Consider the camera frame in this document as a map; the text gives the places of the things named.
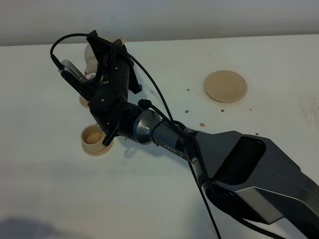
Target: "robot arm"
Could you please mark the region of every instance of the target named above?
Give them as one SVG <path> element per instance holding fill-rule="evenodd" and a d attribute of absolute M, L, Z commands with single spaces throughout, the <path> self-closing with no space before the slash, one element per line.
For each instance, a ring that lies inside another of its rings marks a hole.
<path fill-rule="evenodd" d="M 319 186 L 300 171 L 271 140 L 235 131 L 208 134 L 172 126 L 149 101 L 127 102 L 138 93 L 133 63 L 120 40 L 106 46 L 92 32 L 87 37 L 98 60 L 96 77 L 87 80 L 69 61 L 54 63 L 63 78 L 87 101 L 106 133 L 104 144 L 124 136 L 155 143 L 192 163 L 208 199 L 236 219 L 271 224 L 287 218 L 307 238 L 319 238 Z"/>

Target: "round wooden disc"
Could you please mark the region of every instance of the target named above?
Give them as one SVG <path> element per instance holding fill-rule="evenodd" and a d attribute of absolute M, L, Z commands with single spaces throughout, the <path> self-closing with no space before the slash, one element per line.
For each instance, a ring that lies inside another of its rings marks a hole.
<path fill-rule="evenodd" d="M 246 95 L 247 83 L 233 71 L 215 71 L 207 77 L 205 91 L 213 100 L 231 103 Z"/>
<path fill-rule="evenodd" d="M 112 148 L 112 146 L 113 146 L 113 140 L 112 140 L 112 142 L 109 144 L 109 146 L 105 147 L 104 149 L 102 149 L 102 150 L 99 151 L 99 152 L 89 152 L 89 151 L 87 151 L 86 148 L 83 146 L 83 143 L 81 143 L 81 145 L 82 145 L 83 151 L 86 152 L 88 155 L 90 155 L 90 156 L 101 156 L 101 155 L 107 153 L 107 152 Z"/>

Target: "white tabletop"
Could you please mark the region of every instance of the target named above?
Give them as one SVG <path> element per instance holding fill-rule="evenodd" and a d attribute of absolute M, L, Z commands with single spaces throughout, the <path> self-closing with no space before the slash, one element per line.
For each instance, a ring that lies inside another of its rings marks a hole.
<path fill-rule="evenodd" d="M 319 35 L 304 35 L 129 42 L 127 48 L 156 80 L 176 120 L 209 133 L 269 137 L 319 184 L 318 45 Z M 59 45 L 55 53 L 83 71 L 85 46 Z M 183 159 L 122 137 L 103 156 L 83 152 L 80 133 L 95 121 L 49 50 L 0 47 L 0 238 L 217 238 Z M 204 80 L 217 70 L 242 75 L 246 97 L 233 104 L 209 98 Z M 164 111 L 149 80 L 136 73 L 143 91 L 129 101 L 147 98 Z M 268 239 L 211 207 L 224 239 Z M 305 238 L 285 219 L 261 226 Z"/>

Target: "black cable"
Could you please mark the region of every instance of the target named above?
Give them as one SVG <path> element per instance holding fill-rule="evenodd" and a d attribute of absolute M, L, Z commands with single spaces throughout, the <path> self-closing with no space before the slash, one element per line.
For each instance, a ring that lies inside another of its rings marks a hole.
<path fill-rule="evenodd" d="M 194 179 L 195 179 L 195 183 L 196 183 L 196 185 L 197 185 L 197 187 L 198 187 L 198 190 L 199 190 L 199 192 L 200 192 L 200 194 L 201 194 L 201 197 L 202 197 L 202 199 L 203 199 L 203 201 L 204 201 L 204 204 L 205 204 L 206 209 L 207 209 L 207 211 L 208 211 L 208 214 L 209 214 L 209 217 L 210 217 L 210 219 L 211 219 L 211 222 L 212 222 L 213 225 L 214 225 L 214 228 L 215 228 L 217 237 L 218 237 L 218 239 L 221 239 L 221 236 L 220 236 L 220 233 L 219 233 L 217 224 L 216 224 L 216 222 L 215 222 L 215 220 L 214 220 L 214 217 L 213 217 L 213 215 L 212 215 L 212 213 L 211 213 L 210 207 L 209 207 L 208 202 L 207 202 L 207 200 L 206 200 L 206 198 L 205 198 L 205 195 L 204 195 L 204 193 L 203 193 L 203 190 L 200 188 L 199 184 L 197 183 L 196 174 L 195 174 L 195 172 L 194 172 L 194 169 L 193 169 L 193 167 L 191 166 L 191 163 L 190 163 L 190 162 L 188 163 L 188 165 L 189 165 L 189 168 L 190 168 L 190 170 L 191 170 L 191 173 L 192 173 L 192 175 L 193 175 L 193 177 L 194 177 Z"/>
<path fill-rule="evenodd" d="M 50 50 L 51 58 L 52 58 L 53 62 L 55 63 L 55 65 L 56 65 L 60 70 L 62 70 L 64 66 L 63 66 L 63 65 L 59 62 L 59 60 L 55 57 L 55 55 L 53 54 L 53 50 L 54 50 L 54 48 L 56 47 L 56 45 L 59 44 L 62 40 L 66 39 L 66 38 L 74 37 L 74 36 L 85 36 L 85 37 L 95 38 L 95 39 L 97 39 L 97 40 L 100 40 L 100 41 L 104 42 L 104 44 L 106 44 L 106 45 L 114 46 L 117 52 L 119 52 L 119 53 L 121 53 L 121 54 L 124 54 L 124 55 L 130 57 L 130 58 L 143 70 L 143 72 L 146 74 L 146 76 L 149 78 L 149 80 L 150 80 L 150 81 L 152 82 L 152 84 L 154 85 L 155 89 L 157 90 L 157 92 L 158 92 L 158 94 L 159 94 L 159 96 L 160 96 L 160 98 L 161 98 L 161 100 L 162 100 L 162 102 L 163 102 L 163 104 L 164 104 L 164 106 L 165 106 L 165 109 L 166 109 L 166 111 L 167 111 L 167 113 L 168 113 L 169 119 L 168 119 L 159 109 L 157 109 L 155 106 L 153 106 L 153 107 L 154 107 L 153 110 L 156 109 L 158 112 L 161 112 L 161 114 L 162 114 L 161 117 L 162 117 L 163 119 L 165 119 L 165 121 L 167 121 L 167 123 L 171 122 L 171 123 L 172 123 L 171 126 L 172 126 L 175 130 L 178 128 L 178 127 L 175 127 L 175 125 L 178 125 L 178 126 L 181 126 L 181 125 L 182 125 L 181 128 L 185 128 L 185 126 L 184 126 L 183 124 L 181 124 L 181 123 L 178 122 L 178 121 L 174 121 L 174 120 L 173 120 L 173 117 L 172 117 L 172 115 L 171 115 L 171 113 L 170 113 L 170 111 L 169 111 L 168 105 L 167 105 L 167 103 L 166 103 L 166 101 L 165 101 L 165 99 L 164 99 L 164 97 L 163 97 L 163 95 L 162 95 L 160 89 L 158 88 L 158 86 L 157 86 L 157 84 L 155 83 L 154 79 L 153 79 L 153 78 L 150 76 L 150 74 L 147 72 L 147 70 L 146 70 L 131 54 L 129 54 L 128 52 L 123 51 L 121 48 L 117 47 L 117 46 L 114 45 L 112 42 L 109 42 L 109 41 L 107 41 L 107 40 L 105 40 L 105 39 L 103 39 L 103 38 L 97 37 L 97 36 L 92 36 L 92 35 L 84 34 L 84 33 L 74 33 L 74 34 L 69 34 L 69 35 L 66 35 L 66 36 L 61 37 L 60 39 L 58 39 L 58 40 L 52 45 L 51 50 Z M 203 172 L 205 181 L 206 181 L 207 185 L 208 185 L 211 189 L 213 189 L 213 187 L 212 187 L 212 185 L 211 185 L 211 183 L 210 183 L 210 179 L 209 179 L 209 177 L 208 177 L 207 170 L 206 170 L 206 168 L 205 168 L 203 159 L 202 159 L 202 155 L 201 155 L 201 153 L 200 153 L 199 145 L 198 145 L 198 143 L 197 143 L 195 137 L 194 137 L 192 134 L 190 134 L 190 139 L 191 139 L 192 142 L 194 143 L 194 147 L 195 147 L 195 151 L 196 151 L 196 156 L 197 156 L 197 158 L 198 158 L 198 162 L 199 162 L 199 165 L 200 165 L 201 170 L 202 170 L 202 172 Z M 221 239 L 220 234 L 219 234 L 219 231 L 218 231 L 218 228 L 217 228 L 217 225 L 216 225 L 216 223 L 215 223 L 215 220 L 214 220 L 214 218 L 213 218 L 213 215 L 211 214 L 209 205 L 208 205 L 208 203 L 207 203 L 207 200 L 206 200 L 206 198 L 205 198 L 205 196 L 204 196 L 204 193 L 203 193 L 202 189 L 200 188 L 200 186 L 199 186 L 198 183 L 197 183 L 195 172 L 194 172 L 194 170 L 193 170 L 193 168 L 192 168 L 192 166 L 191 166 L 190 163 L 189 163 L 189 166 L 190 166 L 190 170 L 191 170 L 191 172 L 192 172 L 192 174 L 193 174 L 193 177 L 194 177 L 194 179 L 195 179 L 195 181 L 196 181 L 196 184 L 197 184 L 197 186 L 198 186 L 198 189 L 199 189 L 199 191 L 200 191 L 200 194 L 202 195 L 202 198 L 203 198 L 204 203 L 205 203 L 205 205 L 206 205 L 206 208 L 207 208 L 207 210 L 208 210 L 209 216 L 210 216 L 210 218 L 211 218 L 211 220 L 212 220 L 212 222 L 213 222 L 213 225 L 214 225 L 214 227 L 215 227 L 217 236 L 218 236 L 219 239 Z M 257 232 L 259 232 L 259 233 L 261 233 L 261 234 L 264 234 L 264 235 L 269 236 L 269 237 L 274 238 L 274 239 L 285 239 L 285 238 L 283 238 L 283 237 L 281 237 L 281 236 L 279 236 L 279 235 L 276 235 L 276 234 L 271 233 L 271 232 L 269 232 L 269 231 L 267 231 L 267 230 L 264 230 L 264 229 L 262 229 L 262 228 L 260 228 L 260 227 L 258 227 L 258 226 L 255 226 L 255 225 L 249 223 L 248 221 L 246 221 L 246 220 L 244 220 L 244 219 L 242 219 L 242 218 L 238 218 L 238 217 L 236 217 L 236 216 L 234 216 L 234 215 L 231 215 L 231 214 L 230 214 L 229 212 L 227 212 L 227 211 L 224 211 L 224 210 L 222 210 L 222 211 L 225 212 L 225 213 L 227 213 L 227 214 L 229 214 L 232 218 L 234 218 L 235 220 L 237 220 L 238 222 L 240 222 L 241 224 L 245 225 L 246 227 L 248 227 L 248 228 L 250 228 L 250 229 L 252 229 L 252 230 L 255 230 L 255 231 L 257 231 Z"/>
<path fill-rule="evenodd" d="M 123 54 L 123 55 L 126 55 L 128 57 L 130 57 L 140 68 L 141 70 L 145 73 L 145 75 L 150 79 L 150 81 L 152 82 L 152 84 L 154 85 L 155 89 L 157 90 L 164 106 L 165 106 L 165 109 L 167 111 L 167 114 L 168 114 L 168 117 L 170 118 L 170 120 L 173 120 L 173 117 L 171 116 L 171 113 L 169 111 L 169 108 L 168 108 L 168 105 L 164 99 L 164 96 L 162 95 L 159 87 L 157 86 L 157 84 L 155 83 L 155 81 L 153 80 L 153 78 L 151 77 L 151 75 L 147 72 L 147 70 L 131 55 L 129 54 L 128 52 L 122 50 L 121 48 L 117 47 L 116 45 L 114 45 L 112 42 L 109 42 L 103 38 L 100 38 L 98 36 L 94 36 L 94 35 L 89 35 L 89 34 L 84 34 L 84 33 L 74 33 L 74 34 L 69 34 L 69 35 L 66 35 L 66 36 L 63 36 L 61 37 L 60 39 L 58 39 L 51 47 L 51 50 L 50 50 L 50 55 L 51 55 L 51 58 L 53 60 L 53 62 L 55 63 L 55 65 L 60 69 L 62 70 L 63 69 L 63 66 L 62 64 L 59 62 L 59 60 L 55 57 L 55 55 L 53 54 L 53 50 L 54 48 L 56 47 L 57 44 L 59 44 L 61 41 L 67 39 L 67 38 L 70 38 L 70 37 L 74 37 L 74 36 L 85 36 L 85 37 L 92 37 L 94 39 L 97 39 L 97 40 L 100 40 L 101 42 L 103 42 L 104 44 L 106 45 L 109 45 L 109 46 L 114 46 L 116 51 Z"/>
<path fill-rule="evenodd" d="M 167 122 L 169 124 L 169 126 L 171 126 L 176 133 L 178 133 L 178 135 L 180 137 L 182 137 L 184 140 L 187 139 L 187 135 L 186 133 L 184 133 L 183 130 L 181 130 L 179 127 L 177 127 L 172 121 L 169 120 L 169 118 L 166 117 L 166 115 L 164 115 L 157 107 L 155 107 L 154 105 L 150 105 L 150 108 L 152 108 L 156 113 L 158 113 L 165 122 Z"/>
<path fill-rule="evenodd" d="M 173 120 L 172 122 L 173 122 L 175 125 L 178 125 L 181 129 L 183 129 L 183 130 L 186 129 L 186 126 L 183 125 L 181 122 L 176 121 L 176 120 Z M 195 172 L 194 172 L 194 169 L 193 169 L 193 167 L 192 167 L 192 165 L 191 165 L 190 162 L 188 162 L 188 165 L 189 165 L 189 168 L 190 168 L 190 170 L 191 170 L 191 173 L 192 173 L 192 175 L 193 175 L 193 177 L 194 177 L 194 180 L 195 180 L 195 183 L 196 183 L 196 185 L 197 185 L 197 187 L 198 187 L 198 190 L 199 190 L 199 192 L 200 192 L 200 194 L 201 194 L 201 197 L 202 197 L 202 199 L 203 199 L 203 201 L 204 201 L 204 204 L 205 204 L 206 209 L 207 209 L 207 211 L 208 211 L 208 214 L 209 214 L 209 217 L 210 217 L 210 219 L 211 219 L 211 222 L 212 222 L 213 225 L 214 225 L 214 228 L 215 228 L 217 237 L 218 237 L 218 239 L 221 239 L 221 236 L 220 236 L 220 233 L 219 233 L 217 224 L 216 224 L 215 219 L 214 219 L 214 217 L 213 217 L 213 215 L 212 215 L 212 213 L 211 213 L 210 207 L 209 207 L 208 202 L 207 202 L 207 200 L 206 200 L 206 198 L 205 198 L 205 195 L 204 195 L 204 193 L 203 193 L 203 190 L 201 189 L 200 185 L 199 185 L 198 182 L 197 182 L 196 174 L 195 174 Z"/>

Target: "wire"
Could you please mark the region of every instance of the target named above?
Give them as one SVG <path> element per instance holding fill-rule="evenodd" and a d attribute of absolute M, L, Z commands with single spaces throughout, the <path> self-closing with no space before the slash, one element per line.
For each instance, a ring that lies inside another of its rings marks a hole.
<path fill-rule="evenodd" d="M 140 64 L 140 62 L 138 62 L 131 54 L 129 54 L 128 52 L 122 50 L 121 48 L 117 47 L 115 44 L 113 44 L 112 42 L 109 42 L 108 40 L 105 40 L 103 38 L 100 38 L 98 36 L 94 36 L 94 35 L 89 35 L 89 34 L 84 34 L 84 33 L 74 33 L 74 34 L 69 34 L 69 35 L 66 35 L 66 36 L 63 36 L 61 37 L 60 39 L 58 39 L 51 47 L 51 50 L 50 50 L 50 55 L 51 55 L 51 58 L 52 60 L 54 61 L 54 63 L 56 64 L 56 66 L 60 69 L 62 67 L 62 64 L 58 61 L 58 59 L 54 56 L 53 54 L 53 50 L 54 48 L 56 47 L 57 44 L 59 44 L 61 41 L 67 39 L 67 38 L 70 38 L 70 37 L 74 37 L 74 36 L 85 36 L 85 37 L 92 37 L 94 39 L 97 39 L 97 40 L 100 40 L 101 42 L 103 42 L 104 44 L 106 45 L 109 45 L 109 46 L 114 46 L 116 51 L 117 52 L 120 52 L 121 54 L 123 55 L 126 55 L 128 57 L 130 57 L 140 68 L 141 70 L 145 73 L 145 75 L 149 78 L 149 80 L 152 82 L 152 84 L 154 85 L 155 89 L 157 90 L 164 106 L 165 106 L 165 109 L 167 111 L 167 114 L 168 114 L 168 117 L 170 118 L 170 120 L 173 120 L 173 117 L 171 116 L 171 113 L 169 111 L 169 108 L 168 108 L 168 105 L 164 99 L 164 96 L 162 95 L 159 87 L 157 86 L 156 82 L 154 81 L 154 79 L 151 77 L 151 75 L 147 72 L 147 70 Z"/>
<path fill-rule="evenodd" d="M 180 128 L 182 128 L 182 129 L 185 129 L 186 127 L 185 127 L 182 123 L 173 120 L 173 117 L 172 117 L 172 115 L 171 115 L 171 113 L 170 113 L 170 111 L 169 111 L 169 108 L 168 108 L 168 105 L 167 105 L 167 103 L 166 103 L 166 101 L 165 101 L 165 99 L 164 99 L 164 96 L 162 95 L 162 93 L 161 93 L 159 87 L 157 86 L 157 84 L 155 83 L 155 81 L 154 81 L 154 79 L 151 77 L 151 75 L 147 72 L 147 70 L 146 70 L 131 54 L 129 54 L 128 52 L 126 52 L 126 51 L 122 50 L 121 48 L 117 47 L 117 46 L 114 45 L 112 42 L 109 42 L 108 40 L 105 40 L 105 39 L 100 38 L 100 37 L 98 37 L 98 36 L 89 35 L 89 34 L 84 34 L 84 33 L 74 33 L 74 34 L 69 34 L 69 35 L 66 35 L 66 36 L 61 37 L 60 39 L 58 39 L 58 40 L 52 45 L 51 50 L 50 50 L 51 58 L 52 58 L 53 62 L 56 64 L 56 66 L 57 66 L 59 69 L 63 69 L 64 66 L 63 66 L 63 65 L 59 62 L 59 60 L 55 57 L 55 55 L 53 54 L 53 50 L 54 50 L 54 48 L 56 47 L 56 45 L 59 44 L 61 41 L 63 41 L 64 39 L 70 38 L 70 37 L 74 37 L 74 36 L 92 37 L 92 38 L 94 38 L 94 39 L 100 40 L 101 42 L 103 42 L 103 43 L 106 44 L 106 45 L 114 46 L 117 52 L 119 52 L 120 54 L 123 54 L 123 55 L 125 55 L 125 56 L 127 56 L 127 57 L 130 57 L 130 58 L 141 68 L 141 70 L 146 74 L 146 76 L 149 78 L 149 80 L 150 80 L 150 81 L 152 82 L 152 84 L 154 85 L 155 89 L 157 90 L 157 92 L 158 92 L 158 94 L 159 94 L 159 96 L 160 96 L 160 98 L 161 98 L 161 100 L 162 100 L 162 102 L 163 102 L 163 104 L 164 104 L 164 106 L 165 106 L 165 109 L 166 109 L 166 111 L 167 111 L 167 114 L 168 114 L 169 119 L 168 119 L 159 109 L 157 109 L 157 108 L 156 108 L 155 106 L 153 106 L 153 105 L 152 105 L 152 109 L 153 109 L 153 110 L 156 109 L 155 111 L 158 111 L 158 112 L 157 112 L 158 114 L 159 114 L 159 112 L 160 112 L 162 118 L 165 119 L 165 121 L 167 121 L 167 123 L 171 122 L 171 123 L 172 123 L 172 125 L 171 125 L 172 128 L 174 128 L 175 131 L 176 131 L 178 134 L 183 135 L 182 133 L 180 133 L 181 130 L 177 129 L 178 127 L 175 127 L 175 125 L 178 125 L 178 126 L 179 126 Z M 212 189 L 211 192 L 215 195 L 216 199 L 218 199 L 218 196 L 217 196 L 217 194 L 214 192 L 213 186 L 212 186 L 212 184 L 211 184 L 211 182 L 210 182 L 210 179 L 209 179 L 209 177 L 208 177 L 208 173 L 207 173 L 207 170 L 206 170 L 205 165 L 204 165 L 204 161 L 203 161 L 203 158 L 202 158 L 202 155 L 201 155 L 201 152 L 200 152 L 200 148 L 199 148 L 198 142 L 196 141 L 196 139 L 195 139 L 195 137 L 194 137 L 193 134 L 189 134 L 189 137 L 190 137 L 191 141 L 192 141 L 193 144 L 194 144 L 196 156 L 197 156 L 197 158 L 198 158 L 198 162 L 199 162 L 200 168 L 201 168 L 201 170 L 202 170 L 202 172 L 203 172 L 203 176 L 204 176 L 204 178 L 205 178 L 205 181 L 206 181 L 208 187 Z M 208 203 L 207 203 L 207 200 L 206 200 L 206 198 L 205 198 L 205 196 L 204 196 L 204 193 L 203 193 L 201 187 L 200 187 L 199 184 L 197 183 L 196 174 L 195 174 L 195 172 L 194 172 L 194 169 L 193 169 L 193 167 L 191 166 L 190 163 L 188 163 L 188 164 L 189 164 L 190 170 L 191 170 L 191 172 L 192 172 L 192 175 L 193 175 L 193 177 L 194 177 L 194 179 L 195 179 L 195 181 L 196 181 L 196 184 L 197 184 L 197 187 L 198 187 L 198 189 L 199 189 L 199 191 L 200 191 L 200 194 L 201 194 L 201 196 L 202 196 L 202 198 L 203 198 L 203 201 L 204 201 L 204 203 L 205 203 L 205 206 L 206 206 L 206 208 L 207 208 L 207 210 L 208 210 L 210 219 L 211 219 L 211 221 L 212 221 L 212 223 L 213 223 L 213 225 L 214 225 L 214 228 L 215 228 L 215 230 L 216 230 L 218 239 L 221 239 L 220 233 L 219 233 L 219 231 L 218 231 L 216 222 L 215 222 L 214 217 L 213 217 L 213 215 L 212 215 L 212 213 L 211 213 L 211 210 L 210 210 L 210 208 L 209 208 L 209 205 L 208 205 Z M 264 235 L 269 236 L 269 237 L 274 238 L 274 239 L 285 239 L 285 238 L 283 238 L 283 237 L 281 237 L 281 236 L 279 236 L 279 235 L 277 235 L 277 234 L 274 234 L 274 233 L 269 232 L 269 231 L 267 231 L 267 230 L 264 230 L 264 229 L 262 229 L 262 228 L 260 228 L 260 227 L 258 227 L 258 226 L 255 226 L 255 225 L 251 224 L 250 222 L 248 222 L 248 221 L 246 221 L 246 220 L 244 220 L 244 219 L 242 219 L 242 218 L 238 218 L 238 217 L 232 215 L 229 211 L 223 209 L 223 208 L 222 208 L 220 205 L 218 205 L 218 204 L 217 204 L 216 206 L 217 206 L 221 211 L 223 211 L 223 212 L 229 214 L 229 215 L 230 215 L 232 218 L 234 218 L 236 221 L 240 222 L 240 223 L 243 224 L 244 226 L 246 226 L 246 227 L 248 227 L 248 228 L 250 228 L 250 229 L 252 229 L 252 230 L 254 230 L 254 231 L 257 231 L 257 232 L 259 232 L 259 233 L 261 233 L 261 234 L 264 234 Z"/>
<path fill-rule="evenodd" d="M 206 200 L 206 198 L 205 198 L 205 195 L 204 195 L 204 193 L 203 193 L 203 190 L 201 189 L 200 185 L 198 184 L 198 182 L 197 182 L 197 180 L 196 180 L 196 174 L 195 174 L 195 172 L 194 172 L 194 169 L 193 169 L 193 167 L 191 166 L 191 163 L 190 163 L 190 162 L 188 162 L 188 165 L 189 165 L 189 168 L 190 168 L 190 170 L 191 170 L 191 173 L 192 173 L 192 175 L 193 175 L 193 177 L 194 177 L 194 179 L 195 179 L 195 183 L 196 183 L 196 185 L 197 185 L 197 187 L 198 187 L 198 190 L 199 190 L 199 192 L 200 192 L 200 194 L 201 194 L 201 197 L 203 198 L 203 201 L 204 201 L 204 204 L 205 204 L 206 209 L 207 209 L 207 211 L 208 211 L 208 214 L 209 214 L 209 217 L 210 217 L 210 219 L 211 219 L 211 222 L 212 222 L 213 225 L 214 225 L 214 228 L 215 228 L 217 237 L 218 237 L 218 239 L 221 239 L 221 236 L 220 236 L 220 233 L 219 233 L 217 224 L 216 224 L 216 222 L 215 222 L 215 220 L 214 220 L 214 217 L 213 217 L 213 215 L 212 215 L 212 213 L 211 213 L 210 207 L 209 207 L 208 202 L 207 202 L 207 200 Z"/>

